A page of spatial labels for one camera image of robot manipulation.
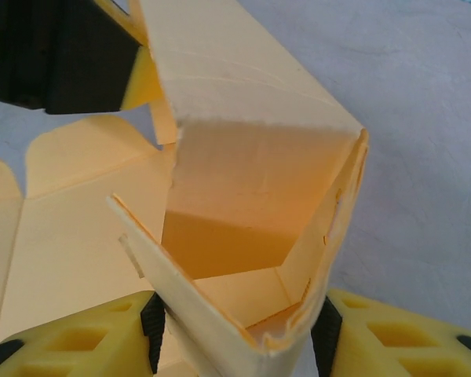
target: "square hole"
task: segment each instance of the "square hole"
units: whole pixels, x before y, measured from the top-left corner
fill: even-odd
[[[27,364],[20,369],[20,377],[66,377],[73,367],[56,364]]]
[[[467,377],[471,370],[462,362],[450,358],[400,359],[412,377]]]
[[[92,351],[108,333],[106,328],[69,328],[54,340],[49,351]]]
[[[365,309],[368,307],[367,303],[356,298],[343,298],[342,302],[344,302],[345,306],[352,309]]]
[[[133,306],[132,303],[124,302],[123,304],[112,306],[110,308],[110,311],[111,312],[126,312],[127,310],[131,309],[131,306]]]
[[[432,347],[437,346],[420,328],[401,322],[377,322],[367,325],[386,347]]]

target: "gray surface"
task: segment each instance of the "gray surface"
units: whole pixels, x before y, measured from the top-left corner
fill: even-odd
[[[371,134],[332,285],[471,328],[471,5],[242,3]],[[145,108],[126,117],[152,137]],[[29,141],[74,118],[0,104],[0,158],[22,181]]]

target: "yellow foam holder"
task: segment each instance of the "yellow foam holder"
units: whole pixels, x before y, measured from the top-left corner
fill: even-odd
[[[175,143],[177,124],[165,97],[152,53],[148,48],[144,15],[141,12],[139,0],[128,1],[129,15],[124,13],[112,0],[93,1],[141,44],[122,99],[121,110],[130,110],[148,104],[157,142],[160,145]]]
[[[342,316],[333,377],[471,377],[471,331],[331,289]]]
[[[4,343],[24,344],[0,364],[0,377],[152,376],[140,317],[152,294],[138,292],[13,335]],[[168,357],[175,342],[164,338],[156,376],[195,377],[174,353]]]

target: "flattened cardboard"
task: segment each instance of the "flattened cardboard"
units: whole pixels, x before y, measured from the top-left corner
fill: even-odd
[[[0,341],[152,289],[123,252],[124,228],[105,198],[119,192],[160,238],[173,149],[160,152],[125,120],[98,115],[31,143],[25,199],[0,163]],[[168,331],[159,370],[187,371]]]
[[[130,18],[133,21],[135,28],[140,30],[142,35],[146,35],[146,23],[141,9],[140,0],[129,0]],[[152,114],[152,121],[155,129],[155,139],[159,145],[174,144],[177,140],[177,124],[173,117],[168,100],[164,95],[164,90],[157,73],[157,68],[153,61],[152,52],[149,50],[148,54],[152,60],[148,61],[146,75],[148,80],[144,77],[136,77],[136,85],[141,86],[142,92],[148,89],[148,106]]]

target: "open box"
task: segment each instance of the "open box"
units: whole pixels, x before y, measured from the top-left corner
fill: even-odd
[[[237,2],[141,4],[164,96],[152,118],[177,143],[88,117],[33,141],[24,198],[0,163],[0,341],[153,286],[173,334],[159,375],[182,358],[202,376],[287,375],[367,133]]]

